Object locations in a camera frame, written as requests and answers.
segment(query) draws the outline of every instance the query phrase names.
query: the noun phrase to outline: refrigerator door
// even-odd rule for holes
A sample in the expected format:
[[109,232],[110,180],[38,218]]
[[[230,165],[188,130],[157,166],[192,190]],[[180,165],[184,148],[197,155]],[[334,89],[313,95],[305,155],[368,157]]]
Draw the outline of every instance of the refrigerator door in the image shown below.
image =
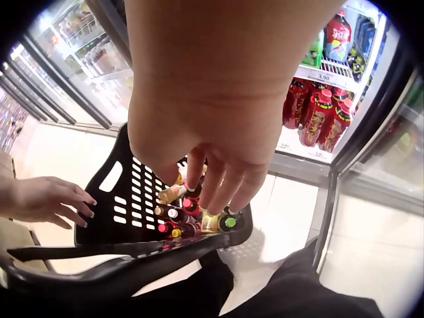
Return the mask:
[[85,1],[54,3],[37,17],[28,37],[113,125],[127,121],[132,71]]
[[414,72],[391,115],[337,177],[318,271],[340,293],[405,317],[424,283],[424,105]]

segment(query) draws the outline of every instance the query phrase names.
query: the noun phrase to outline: green bottle cap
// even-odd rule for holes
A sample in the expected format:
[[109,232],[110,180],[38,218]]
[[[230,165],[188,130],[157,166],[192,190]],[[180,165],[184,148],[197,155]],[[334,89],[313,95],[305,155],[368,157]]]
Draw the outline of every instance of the green bottle cap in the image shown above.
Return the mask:
[[229,228],[234,227],[236,225],[236,222],[237,220],[235,218],[227,218],[225,220],[225,226]]

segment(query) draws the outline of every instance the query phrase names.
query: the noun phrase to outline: hand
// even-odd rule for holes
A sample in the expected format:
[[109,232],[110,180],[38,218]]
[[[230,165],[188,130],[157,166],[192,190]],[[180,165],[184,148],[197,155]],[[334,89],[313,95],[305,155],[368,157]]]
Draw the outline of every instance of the hand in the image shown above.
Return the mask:
[[96,201],[78,185],[56,177],[39,177],[11,181],[11,203],[6,209],[8,217],[24,222],[51,222],[71,229],[60,216],[86,227],[87,223],[66,205],[76,208],[87,217],[94,213],[86,205]]

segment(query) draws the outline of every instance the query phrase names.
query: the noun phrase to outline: red bottle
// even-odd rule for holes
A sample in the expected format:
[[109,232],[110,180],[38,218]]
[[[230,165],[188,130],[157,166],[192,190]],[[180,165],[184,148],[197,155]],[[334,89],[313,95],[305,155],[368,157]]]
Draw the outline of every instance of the red bottle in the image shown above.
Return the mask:
[[340,136],[352,122],[351,108],[352,101],[350,99],[345,99],[337,103],[333,116],[329,118],[319,137],[318,143],[321,150],[330,153],[333,151]]
[[301,121],[300,123],[302,124],[302,127],[305,127],[309,120],[311,119],[310,116],[308,117],[308,110],[309,110],[309,106],[310,106],[310,99],[311,97],[315,97],[317,96],[323,89],[326,89],[327,85],[322,84],[322,83],[318,83],[318,82],[314,82],[314,81],[309,81],[309,91],[308,91],[308,95],[306,97],[306,101],[305,101],[305,105],[303,107],[303,114],[301,117]]
[[332,113],[333,104],[331,104],[331,96],[331,92],[328,89],[321,90],[317,98],[311,96],[306,114],[309,121],[302,129],[299,138],[304,146],[313,147],[317,143],[324,121]]
[[294,77],[287,92],[283,106],[283,125],[295,129],[300,124],[303,104],[308,95],[308,84],[305,80]]

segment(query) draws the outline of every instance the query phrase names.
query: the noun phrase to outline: fridge shelf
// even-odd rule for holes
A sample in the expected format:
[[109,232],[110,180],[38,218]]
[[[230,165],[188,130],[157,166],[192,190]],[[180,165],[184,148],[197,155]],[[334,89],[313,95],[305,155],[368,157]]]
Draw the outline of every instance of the fridge shelf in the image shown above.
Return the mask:
[[294,77],[303,78],[328,84],[331,86],[343,88],[350,92],[356,93],[358,83],[355,82],[349,65],[335,60],[321,59],[321,67],[314,68],[307,65],[299,65]]
[[318,145],[315,147],[303,146],[299,140],[299,133],[300,130],[298,129],[289,129],[283,126],[275,150],[325,163],[331,163],[332,155],[326,151],[322,151]]

